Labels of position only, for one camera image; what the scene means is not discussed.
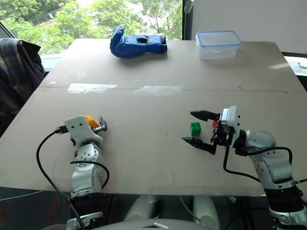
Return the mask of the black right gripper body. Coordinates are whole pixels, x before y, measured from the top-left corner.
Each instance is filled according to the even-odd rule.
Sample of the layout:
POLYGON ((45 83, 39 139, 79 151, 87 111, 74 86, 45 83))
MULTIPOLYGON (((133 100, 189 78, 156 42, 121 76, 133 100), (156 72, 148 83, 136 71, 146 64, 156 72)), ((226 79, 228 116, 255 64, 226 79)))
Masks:
POLYGON ((232 143, 234 128, 223 128, 221 121, 213 121, 213 131, 210 142, 215 146, 226 146, 232 143))

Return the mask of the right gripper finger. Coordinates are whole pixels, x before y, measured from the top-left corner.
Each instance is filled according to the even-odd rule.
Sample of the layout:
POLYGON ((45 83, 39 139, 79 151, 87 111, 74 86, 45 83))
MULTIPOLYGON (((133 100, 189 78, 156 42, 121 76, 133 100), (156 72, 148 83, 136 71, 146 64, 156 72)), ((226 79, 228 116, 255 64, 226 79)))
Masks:
POLYGON ((202 121, 208 121, 208 120, 218 121, 221 115, 220 113, 213 113, 205 110, 194 110, 191 111, 190 114, 202 121))
POLYGON ((193 147, 206 151, 212 155, 215 155, 216 152, 215 145, 204 143, 202 140, 193 137, 181 136, 181 138, 188 144, 192 145, 193 147))

